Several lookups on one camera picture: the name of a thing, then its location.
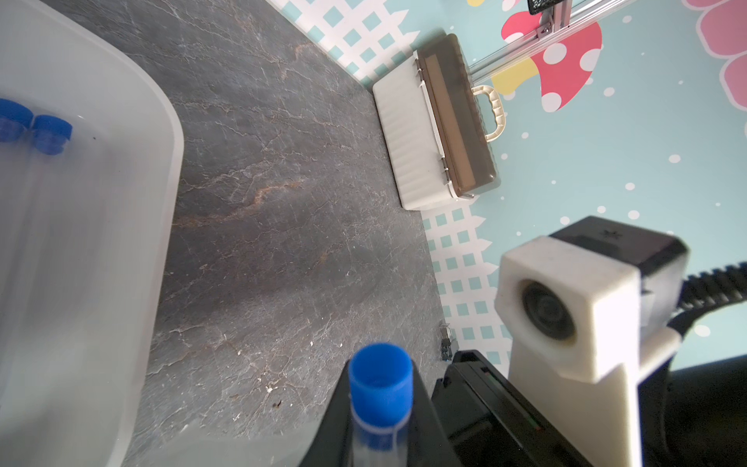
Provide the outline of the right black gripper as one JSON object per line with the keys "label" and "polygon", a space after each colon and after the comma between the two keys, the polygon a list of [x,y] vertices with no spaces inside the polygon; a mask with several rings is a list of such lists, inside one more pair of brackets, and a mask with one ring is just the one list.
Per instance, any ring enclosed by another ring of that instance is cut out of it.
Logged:
{"label": "right black gripper", "polygon": [[431,401],[464,466],[589,465],[476,350],[455,353]]}

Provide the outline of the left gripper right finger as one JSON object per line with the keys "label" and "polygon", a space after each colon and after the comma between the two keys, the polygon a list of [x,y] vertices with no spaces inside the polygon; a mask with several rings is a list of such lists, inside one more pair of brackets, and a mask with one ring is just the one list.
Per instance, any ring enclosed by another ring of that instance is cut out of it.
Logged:
{"label": "left gripper right finger", "polygon": [[408,466],[462,466],[451,438],[455,433],[456,410],[453,404],[455,385],[447,379],[438,379],[434,386],[436,398],[432,399],[416,363],[412,362],[414,406],[408,431]]}

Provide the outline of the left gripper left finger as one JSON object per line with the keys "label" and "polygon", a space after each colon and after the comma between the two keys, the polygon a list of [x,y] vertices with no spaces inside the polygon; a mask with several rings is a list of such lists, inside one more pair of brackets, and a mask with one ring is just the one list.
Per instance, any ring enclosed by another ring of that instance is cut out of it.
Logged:
{"label": "left gripper left finger", "polygon": [[352,460],[353,419],[348,364],[344,365],[326,412],[300,467],[348,467]]}

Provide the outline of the blue capped test tube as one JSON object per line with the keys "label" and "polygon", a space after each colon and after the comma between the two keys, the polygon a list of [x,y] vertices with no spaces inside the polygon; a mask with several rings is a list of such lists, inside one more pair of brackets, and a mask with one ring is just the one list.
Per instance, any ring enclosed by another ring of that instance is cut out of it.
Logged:
{"label": "blue capped test tube", "polygon": [[23,231],[30,248],[38,248],[46,235],[54,192],[72,133],[72,124],[54,115],[39,115],[32,124],[28,156],[29,200]]}
{"label": "blue capped test tube", "polygon": [[354,466],[408,464],[414,364],[399,346],[379,342],[348,365]]}
{"label": "blue capped test tube", "polygon": [[1,99],[1,237],[8,235],[16,216],[25,176],[25,138],[33,117],[21,103]]}

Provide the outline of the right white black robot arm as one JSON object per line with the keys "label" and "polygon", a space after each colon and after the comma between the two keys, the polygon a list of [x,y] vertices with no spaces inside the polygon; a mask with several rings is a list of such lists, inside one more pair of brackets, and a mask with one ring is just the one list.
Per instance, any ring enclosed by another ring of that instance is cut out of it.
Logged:
{"label": "right white black robot arm", "polygon": [[[745,299],[745,264],[690,276],[672,324],[682,331]],[[745,356],[677,371],[662,365],[644,381],[641,399],[645,465],[745,465]],[[480,352],[457,352],[431,401],[464,466],[587,463]]]}

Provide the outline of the small grey clip object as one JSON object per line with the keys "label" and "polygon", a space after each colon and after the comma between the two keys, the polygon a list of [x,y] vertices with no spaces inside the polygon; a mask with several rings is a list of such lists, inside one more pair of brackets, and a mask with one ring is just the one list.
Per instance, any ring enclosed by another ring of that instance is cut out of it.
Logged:
{"label": "small grey clip object", "polygon": [[439,335],[441,358],[444,361],[449,362],[453,360],[455,341],[453,338],[453,331],[445,321],[442,321],[439,325]]}

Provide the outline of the brown lidded storage box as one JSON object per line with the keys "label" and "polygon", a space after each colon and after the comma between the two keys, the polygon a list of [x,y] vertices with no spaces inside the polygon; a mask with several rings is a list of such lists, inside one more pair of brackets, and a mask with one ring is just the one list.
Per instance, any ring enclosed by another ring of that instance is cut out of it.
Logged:
{"label": "brown lidded storage box", "polygon": [[419,48],[373,84],[400,202],[443,207],[499,187],[490,142],[506,115],[499,93],[470,79],[454,34]]}

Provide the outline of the white plastic tray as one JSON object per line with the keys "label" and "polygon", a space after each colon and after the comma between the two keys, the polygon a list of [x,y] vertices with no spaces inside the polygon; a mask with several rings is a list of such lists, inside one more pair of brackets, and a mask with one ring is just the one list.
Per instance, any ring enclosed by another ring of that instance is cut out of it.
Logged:
{"label": "white plastic tray", "polygon": [[39,1],[1,5],[1,94],[73,133],[46,235],[26,243],[31,130],[1,237],[1,462],[118,466],[134,432],[184,154],[134,61]]}

